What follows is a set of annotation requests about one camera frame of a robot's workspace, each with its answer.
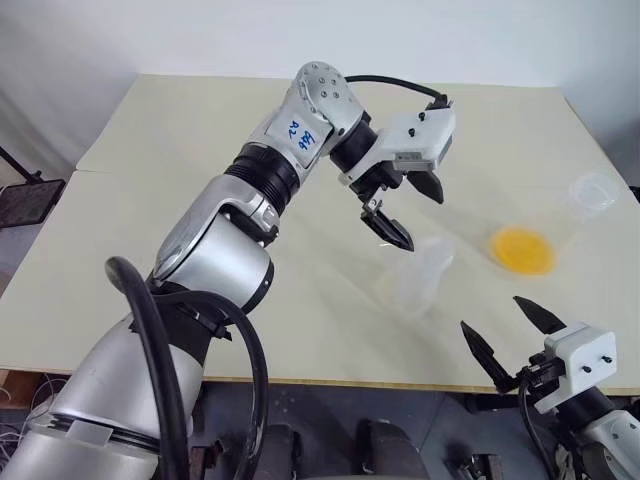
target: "yellow lid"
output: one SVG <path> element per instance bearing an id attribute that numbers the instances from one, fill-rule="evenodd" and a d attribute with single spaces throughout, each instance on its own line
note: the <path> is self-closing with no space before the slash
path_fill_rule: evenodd
<path id="1" fill-rule="evenodd" d="M 505 227 L 491 238 L 493 254 L 505 268 L 530 275 L 549 273 L 555 253 L 549 241 L 532 230 Z"/>

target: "floor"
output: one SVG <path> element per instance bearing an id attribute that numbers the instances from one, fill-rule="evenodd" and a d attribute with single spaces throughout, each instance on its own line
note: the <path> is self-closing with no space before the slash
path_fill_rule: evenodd
<path id="1" fill-rule="evenodd" d="M 289 424 L 302 436 L 302 478 L 348 474 L 356 426 L 365 418 L 402 427 L 433 480 L 459 478 L 448 461 L 461 452 L 500 455 L 506 480 L 545 478 L 515 409 L 471 414 L 460 395 L 304 385 L 273 385 L 270 402 L 270 423 Z M 242 435 L 250 405 L 249 385 L 208 385 L 196 412 L 193 444 Z M 541 431 L 541 436 L 551 449 L 551 435 Z"/>

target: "black cable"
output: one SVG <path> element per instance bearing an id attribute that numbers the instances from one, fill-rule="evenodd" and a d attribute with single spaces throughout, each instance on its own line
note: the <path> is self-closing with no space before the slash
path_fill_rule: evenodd
<path id="1" fill-rule="evenodd" d="M 166 479 L 189 480 L 184 406 L 160 313 L 147 285 L 129 261 L 111 257 L 105 270 L 129 302 L 147 360 L 158 410 L 161 472 Z"/>
<path id="2" fill-rule="evenodd" d="M 549 458 L 549 454 L 542 445 L 542 440 L 538 436 L 538 433 L 535 431 L 533 426 L 533 422 L 531 421 L 531 417 L 529 416 L 529 407 L 527 406 L 527 390 L 529 388 L 529 381 L 526 378 L 523 378 L 520 382 L 520 388 L 518 389 L 518 407 L 520 408 L 520 415 L 522 416 L 522 421 L 524 426 L 529 432 L 529 436 L 531 437 L 531 441 L 536 447 L 538 451 L 538 455 L 540 455 L 540 459 L 544 464 L 544 469 L 547 472 L 550 480 L 555 480 L 556 473 L 555 468 L 553 467 L 553 462 Z"/>
<path id="3" fill-rule="evenodd" d="M 235 303 L 221 295 L 212 292 L 185 290 L 177 293 L 155 295 L 154 299 L 158 304 L 184 303 L 201 311 L 215 309 L 216 313 L 222 312 L 238 328 L 251 361 L 253 402 L 251 406 L 251 423 L 234 480 L 251 480 L 260 458 L 262 438 L 269 410 L 267 361 L 264 357 L 258 334 L 245 313 Z"/>
<path id="4" fill-rule="evenodd" d="M 447 96 L 444 93 L 440 93 L 433 88 L 425 87 L 424 85 L 419 85 L 417 83 L 408 82 L 406 80 L 402 80 L 400 78 L 394 77 L 385 77 L 383 75 L 352 75 L 350 77 L 344 77 L 347 83 L 355 83 L 355 82 L 374 82 L 374 83 L 388 83 L 389 85 L 396 85 L 398 87 L 408 88 L 409 90 L 413 90 L 414 92 L 424 93 L 425 95 L 429 95 L 440 102 L 447 104 Z"/>

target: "white table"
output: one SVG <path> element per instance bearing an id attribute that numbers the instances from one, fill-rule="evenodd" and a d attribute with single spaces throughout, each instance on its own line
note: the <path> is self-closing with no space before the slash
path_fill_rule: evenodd
<path id="1" fill-rule="evenodd" d="M 164 235 L 248 133 L 281 101 L 289 82 L 141 76 L 78 165 L 59 205 L 0 300 L 0 367 L 71 371 L 126 312 L 103 270 L 122 255 L 148 271 Z M 542 349 L 543 335 L 513 295 L 567 322 L 617 334 L 619 371 L 609 393 L 640 393 L 640 209 L 622 179 L 555 89 L 439 85 L 454 100 L 458 130 L 442 165 L 445 204 L 406 184 L 385 211 L 414 240 L 446 235 L 456 257 L 420 322 L 394 318 L 373 284 L 389 247 L 359 220 L 355 196 L 322 162 L 294 197 L 269 247 L 269 294 L 251 314 L 273 381 L 490 390 L 460 332 L 468 321 L 514 372 Z M 356 94 L 382 126 L 427 99 L 381 85 Z M 604 172 L 618 201 L 574 238 L 549 275 L 502 270 L 486 253 L 503 223 L 549 211 L 571 182 Z M 245 379 L 239 341 L 215 342 L 205 374 Z"/>

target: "silver robotic arm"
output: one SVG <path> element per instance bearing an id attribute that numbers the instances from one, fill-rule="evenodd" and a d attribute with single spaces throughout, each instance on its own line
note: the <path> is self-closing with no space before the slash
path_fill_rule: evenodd
<path id="1" fill-rule="evenodd" d="M 169 233 L 147 281 L 150 289 L 212 292 L 251 311 L 273 279 L 265 247 L 277 238 L 280 216 L 327 155 L 362 201 L 362 220 L 385 240 L 412 250 L 408 232 L 382 214 L 382 194 L 407 175 L 419 191 L 442 202 L 434 172 L 450 144 L 454 116 L 441 102 L 378 134 L 369 120 L 337 70 L 321 62 L 304 65 L 282 105 Z M 159 311 L 188 419 L 213 334 L 197 309 Z M 128 315 L 91 350 L 0 478 L 149 479 L 157 469 L 159 439 L 154 390 Z"/>

